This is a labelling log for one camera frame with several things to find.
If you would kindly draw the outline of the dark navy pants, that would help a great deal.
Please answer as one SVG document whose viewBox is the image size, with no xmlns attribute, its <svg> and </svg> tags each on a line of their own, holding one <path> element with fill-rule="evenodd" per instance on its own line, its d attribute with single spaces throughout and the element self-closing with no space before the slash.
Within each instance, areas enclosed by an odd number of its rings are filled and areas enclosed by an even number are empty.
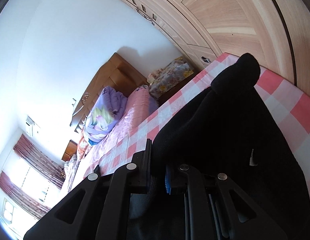
<svg viewBox="0 0 310 240">
<path fill-rule="evenodd" d="M 217 75 L 160 130 L 152 182 L 131 197 L 127 239 L 186 239 L 182 194 L 168 194 L 166 168 L 188 165 L 204 180 L 227 175 L 254 202 L 255 239 L 310 239 L 305 176 L 255 90 L 261 69 L 249 53 Z"/>
</svg>

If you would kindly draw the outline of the brown far nightstand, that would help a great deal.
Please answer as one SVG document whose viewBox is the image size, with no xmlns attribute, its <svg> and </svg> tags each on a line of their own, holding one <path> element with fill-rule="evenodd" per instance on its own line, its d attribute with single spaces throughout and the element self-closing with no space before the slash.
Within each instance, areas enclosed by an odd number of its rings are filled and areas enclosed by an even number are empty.
<svg viewBox="0 0 310 240">
<path fill-rule="evenodd" d="M 68 142 L 68 145 L 64 151 L 62 160 L 63 161 L 69 161 L 71 157 L 77 152 L 77 143 L 74 141 L 70 140 Z"/>
</svg>

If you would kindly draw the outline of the dark red left curtain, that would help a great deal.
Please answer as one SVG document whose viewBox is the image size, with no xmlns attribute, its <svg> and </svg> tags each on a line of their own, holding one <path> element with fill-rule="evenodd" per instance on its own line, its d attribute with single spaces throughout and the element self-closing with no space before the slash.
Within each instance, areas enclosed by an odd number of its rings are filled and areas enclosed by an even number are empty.
<svg viewBox="0 0 310 240">
<path fill-rule="evenodd" d="M 51 209 L 26 194 L 10 180 L 4 171 L 0 174 L 0 188 L 19 207 L 37 219 L 41 219 Z"/>
</svg>

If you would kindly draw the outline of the dark red curtain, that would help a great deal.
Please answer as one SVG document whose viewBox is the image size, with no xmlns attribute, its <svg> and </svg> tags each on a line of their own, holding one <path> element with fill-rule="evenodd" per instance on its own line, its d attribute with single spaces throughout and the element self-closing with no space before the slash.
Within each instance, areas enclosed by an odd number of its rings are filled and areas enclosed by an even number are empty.
<svg viewBox="0 0 310 240">
<path fill-rule="evenodd" d="M 26 194 L 10 180 L 4 171 L 0 174 L 0 188 L 19 207 L 37 219 L 41 219 L 51 209 Z"/>
<path fill-rule="evenodd" d="M 24 134 L 20 136 L 13 150 L 44 178 L 59 189 L 62 188 L 64 183 L 63 167 L 41 152 Z"/>
</svg>

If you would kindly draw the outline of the dark red right curtain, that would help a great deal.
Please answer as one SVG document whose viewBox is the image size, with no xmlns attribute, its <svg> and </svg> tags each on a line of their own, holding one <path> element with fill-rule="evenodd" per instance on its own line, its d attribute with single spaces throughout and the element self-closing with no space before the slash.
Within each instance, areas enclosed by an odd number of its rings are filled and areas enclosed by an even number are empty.
<svg viewBox="0 0 310 240">
<path fill-rule="evenodd" d="M 41 152 L 24 134 L 20 136 L 13 150 L 44 178 L 59 189 L 62 188 L 64 183 L 63 167 Z"/>
</svg>

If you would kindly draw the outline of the purple floral folded quilt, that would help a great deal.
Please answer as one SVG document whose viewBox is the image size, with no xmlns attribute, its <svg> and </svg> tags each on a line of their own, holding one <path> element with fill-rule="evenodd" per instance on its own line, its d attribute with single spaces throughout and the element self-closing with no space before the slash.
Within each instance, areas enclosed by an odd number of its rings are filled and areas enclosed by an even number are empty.
<svg viewBox="0 0 310 240">
<path fill-rule="evenodd" d="M 127 98 L 114 88 L 105 87 L 90 111 L 84 128 L 84 139 L 92 146 L 102 141 L 122 118 Z"/>
</svg>

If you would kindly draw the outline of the pink bed sheet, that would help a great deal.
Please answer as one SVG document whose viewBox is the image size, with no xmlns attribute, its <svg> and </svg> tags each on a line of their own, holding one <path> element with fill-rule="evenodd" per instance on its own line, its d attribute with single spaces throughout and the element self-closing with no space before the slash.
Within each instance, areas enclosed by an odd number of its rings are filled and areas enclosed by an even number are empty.
<svg viewBox="0 0 310 240">
<path fill-rule="evenodd" d="M 111 174 L 120 166 L 129 163 L 135 152 L 143 149 L 144 143 L 139 139 L 131 139 L 131 136 L 158 106 L 149 94 L 147 85 L 136 88 L 126 98 L 127 104 L 122 118 L 98 144 L 90 145 L 84 139 L 82 129 L 77 152 L 64 165 L 64 187 L 75 188 L 97 166 L 101 175 Z"/>
</svg>

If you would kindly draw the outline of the pink white checkered sheet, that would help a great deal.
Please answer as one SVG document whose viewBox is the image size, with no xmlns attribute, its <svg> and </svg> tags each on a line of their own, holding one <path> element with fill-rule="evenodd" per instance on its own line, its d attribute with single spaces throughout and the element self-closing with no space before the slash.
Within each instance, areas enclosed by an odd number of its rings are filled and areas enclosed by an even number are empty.
<svg viewBox="0 0 310 240">
<path fill-rule="evenodd" d="M 208 87 L 222 70 L 237 60 L 237 56 L 223 53 L 144 120 L 138 130 L 132 134 L 131 139 L 139 139 L 144 143 L 144 149 L 147 139 L 154 139 L 177 111 Z M 310 97 L 283 77 L 265 68 L 261 68 L 261 75 L 255 89 L 301 166 L 310 195 Z M 71 190 L 69 187 L 62 186 L 64 194 Z"/>
</svg>

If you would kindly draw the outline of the floral covered nightstand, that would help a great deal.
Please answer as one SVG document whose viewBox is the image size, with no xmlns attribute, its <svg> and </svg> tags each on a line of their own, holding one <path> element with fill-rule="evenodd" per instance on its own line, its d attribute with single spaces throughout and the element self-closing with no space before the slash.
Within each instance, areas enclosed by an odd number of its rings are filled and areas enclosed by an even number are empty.
<svg viewBox="0 0 310 240">
<path fill-rule="evenodd" d="M 192 74 L 194 74 L 193 67 L 182 56 L 178 57 L 166 67 L 157 69 L 148 75 L 149 93 L 158 99 Z"/>
</svg>

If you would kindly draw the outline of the brown wooden headboard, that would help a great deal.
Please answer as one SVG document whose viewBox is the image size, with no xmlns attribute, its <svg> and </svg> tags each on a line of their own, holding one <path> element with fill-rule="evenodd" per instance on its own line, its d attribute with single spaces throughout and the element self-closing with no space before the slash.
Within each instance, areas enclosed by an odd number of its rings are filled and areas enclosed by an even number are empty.
<svg viewBox="0 0 310 240">
<path fill-rule="evenodd" d="M 118 53 L 99 68 L 73 112 L 70 127 L 80 133 L 102 90 L 109 86 L 128 97 L 136 88 L 147 85 L 146 78 Z"/>
</svg>

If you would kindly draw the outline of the light wood wardrobe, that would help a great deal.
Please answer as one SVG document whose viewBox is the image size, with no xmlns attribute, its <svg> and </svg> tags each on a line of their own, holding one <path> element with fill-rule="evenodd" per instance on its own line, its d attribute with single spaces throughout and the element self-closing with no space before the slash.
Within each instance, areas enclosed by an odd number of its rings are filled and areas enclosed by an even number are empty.
<svg viewBox="0 0 310 240">
<path fill-rule="evenodd" d="M 250 53 L 310 96 L 310 12 L 302 0 L 122 0 L 198 68 Z"/>
</svg>

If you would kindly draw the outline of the white wall air conditioner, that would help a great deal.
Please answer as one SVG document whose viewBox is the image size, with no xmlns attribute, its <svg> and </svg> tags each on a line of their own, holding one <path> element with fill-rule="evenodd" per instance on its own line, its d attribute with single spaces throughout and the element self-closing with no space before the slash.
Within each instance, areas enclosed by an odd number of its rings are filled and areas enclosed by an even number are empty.
<svg viewBox="0 0 310 240">
<path fill-rule="evenodd" d="M 27 116 L 26 121 L 25 121 L 25 131 L 27 135 L 29 137 L 35 137 L 39 135 L 39 130 L 40 130 L 40 127 L 38 126 L 38 124 L 36 124 L 34 120 L 30 118 L 30 116 Z"/>
</svg>

